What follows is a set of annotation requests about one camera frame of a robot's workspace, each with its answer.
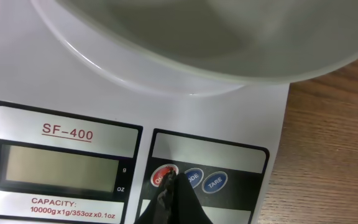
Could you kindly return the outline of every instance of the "white bowl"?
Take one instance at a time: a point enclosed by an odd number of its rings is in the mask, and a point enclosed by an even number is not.
[[[358,0],[57,2],[92,32],[103,36],[105,42],[110,40],[141,55],[139,60],[146,58],[153,67],[164,68],[157,75],[159,79],[164,79],[161,74],[175,73],[176,79],[178,75],[195,75],[241,85],[289,83],[329,73],[358,58]],[[55,23],[60,24],[60,32],[68,32],[61,25],[64,22]],[[89,42],[99,45],[94,39]],[[99,66],[108,62],[92,63]],[[110,76],[128,79],[128,74],[106,71]],[[167,76],[167,82],[175,81]],[[145,79],[148,78],[154,83],[158,80],[146,72]],[[240,87],[225,85],[207,85],[208,90],[201,92]]]
[[[140,93],[163,96],[211,96],[241,88],[165,66],[100,32],[53,0],[33,0],[55,37],[95,74]]]

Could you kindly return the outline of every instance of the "black border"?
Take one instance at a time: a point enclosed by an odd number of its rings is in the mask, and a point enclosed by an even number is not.
[[[89,117],[89,116],[66,113],[66,112],[61,112],[61,111],[55,111],[55,110],[50,110],[50,109],[45,109],[45,108],[38,108],[38,107],[34,107],[34,106],[20,105],[17,103],[11,103],[11,102],[6,102],[6,101],[0,101],[0,106],[7,106],[10,108],[17,108],[17,109],[22,109],[22,110],[27,110],[27,111],[34,111],[34,112],[39,112],[39,113],[63,116],[63,117],[67,117],[67,118],[74,118],[74,119],[80,119],[80,120],[85,120],[85,121],[92,121],[92,122],[96,122],[96,123],[110,124],[110,125],[114,125],[114,126],[136,129],[136,130],[138,130],[137,141],[136,141],[136,145],[135,145],[134,156],[132,158],[134,160],[134,169],[135,169],[137,155],[139,152],[140,140],[141,140],[142,132],[143,132],[142,126],[135,125],[135,124],[121,123],[121,122],[117,122],[117,121],[110,121],[110,120],[100,119],[100,118],[93,118],[93,117]],[[45,147],[48,147],[48,150],[53,149],[53,151],[58,151],[58,152],[74,153],[74,154],[80,154],[80,155],[84,155],[84,156],[102,157],[102,158],[106,158],[106,159],[117,159],[118,158],[117,156],[109,156],[109,155],[98,154],[98,153],[93,153],[93,152],[76,151],[76,150],[72,150],[72,149],[64,149],[64,148],[59,148],[59,147],[36,145],[36,144],[30,144],[30,143],[26,143],[26,142],[8,141],[8,140],[2,140],[2,139],[0,139],[0,140],[3,144],[21,145],[21,146],[25,146],[25,147],[37,147],[37,148],[41,148],[41,149],[42,148],[45,149]],[[132,176],[132,178],[129,182],[129,184],[131,186],[133,183],[133,178],[134,178],[134,175]],[[121,217],[120,223],[125,222],[128,200],[129,200],[129,194],[128,194],[126,202],[124,202],[124,207],[122,208],[122,217]],[[54,223],[89,223],[89,222],[81,222],[81,221],[73,221],[73,220],[17,217],[17,216],[9,216],[9,215],[0,215],[0,218],[10,219],[10,220],[25,220],[25,221],[54,222]]]
[[[158,133],[169,134],[169,135],[179,136],[179,137],[184,137],[184,138],[197,139],[197,140],[208,141],[208,142],[215,142],[215,143],[226,144],[226,145],[230,145],[230,146],[245,147],[245,148],[249,148],[249,149],[256,149],[256,150],[263,151],[266,155],[266,159],[265,159],[265,164],[264,164],[264,168],[262,170],[261,175],[263,175],[263,180],[265,180],[265,172],[266,172],[267,164],[269,163],[270,153],[269,153],[269,150],[264,147],[252,146],[252,145],[248,145],[248,144],[243,144],[243,143],[238,143],[238,142],[230,142],[230,141],[207,138],[207,137],[201,137],[201,136],[196,136],[193,134],[184,134],[184,133],[179,133],[176,131],[167,131],[167,130],[159,129],[159,128],[155,128],[153,131],[153,137],[152,137],[152,141],[151,141],[151,145],[150,145],[149,155],[147,156],[146,167],[147,167],[147,164],[149,163],[149,158],[153,157],[152,155],[153,155],[153,150],[154,150],[154,145],[155,145],[155,139],[157,138]],[[144,178],[145,177],[143,176],[142,187],[140,188],[139,203],[137,205],[135,220],[137,220],[140,216],[140,208],[141,208],[141,205],[142,205],[141,203],[143,200],[142,199],[142,188],[143,188],[143,184],[144,184]],[[252,218],[254,216],[255,208],[253,211],[250,211],[250,212],[251,212],[251,214],[249,216],[248,224],[251,224]]]

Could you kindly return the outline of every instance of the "tare button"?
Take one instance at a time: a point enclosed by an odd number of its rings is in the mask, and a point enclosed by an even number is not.
[[[167,174],[170,170],[170,168],[173,168],[177,174],[179,174],[179,168],[176,165],[173,164],[165,164],[157,168],[150,179],[152,185],[154,187],[158,187],[164,178],[164,175]]]
[[[186,170],[185,174],[193,188],[197,187],[204,177],[204,172],[200,168],[188,169]]]
[[[227,174],[223,171],[215,172],[203,182],[203,191],[207,194],[213,194],[220,191],[227,183]]]

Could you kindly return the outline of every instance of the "label sticker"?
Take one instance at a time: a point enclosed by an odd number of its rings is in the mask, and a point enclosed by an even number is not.
[[[197,187],[204,178],[204,172],[200,168],[188,169],[185,174],[193,188]]]
[[[203,182],[203,191],[207,194],[218,192],[226,185],[227,179],[228,177],[225,172],[215,172],[205,178]]]
[[[0,191],[0,215],[120,223],[123,209],[123,202]]]
[[[135,156],[139,127],[86,119],[90,118],[0,106],[0,139],[112,156]]]
[[[174,164],[165,164],[157,168],[150,179],[152,185],[154,187],[158,187],[167,172],[169,172],[170,168],[173,168],[177,174],[179,174],[179,168]]]

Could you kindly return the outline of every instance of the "blue button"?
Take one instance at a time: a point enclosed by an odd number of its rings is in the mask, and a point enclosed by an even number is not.
[[[215,172],[205,178],[203,182],[203,191],[207,194],[213,194],[220,191],[226,185],[226,182],[227,174],[225,172]]]
[[[200,168],[191,168],[185,172],[187,179],[189,179],[190,184],[193,188],[197,187],[204,177],[204,172]]]

